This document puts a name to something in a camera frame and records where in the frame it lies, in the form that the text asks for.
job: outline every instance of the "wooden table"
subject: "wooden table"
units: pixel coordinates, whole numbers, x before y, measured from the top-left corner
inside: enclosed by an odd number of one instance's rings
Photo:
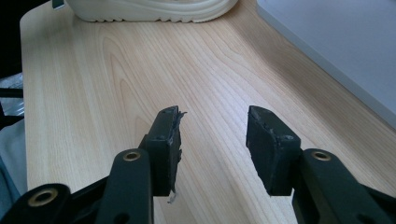
[[[178,105],[183,156],[157,223],[295,223],[245,147],[248,106],[276,112],[302,148],[336,154],[396,195],[396,132],[263,21],[254,0],[206,23],[90,23],[47,3],[21,20],[29,189],[74,192],[109,174],[157,113]]]

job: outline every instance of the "shoe sole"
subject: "shoe sole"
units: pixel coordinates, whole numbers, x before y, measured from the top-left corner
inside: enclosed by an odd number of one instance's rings
[[[228,12],[237,0],[200,3],[152,2],[145,5],[118,1],[69,0],[68,5],[84,21],[211,21]]]

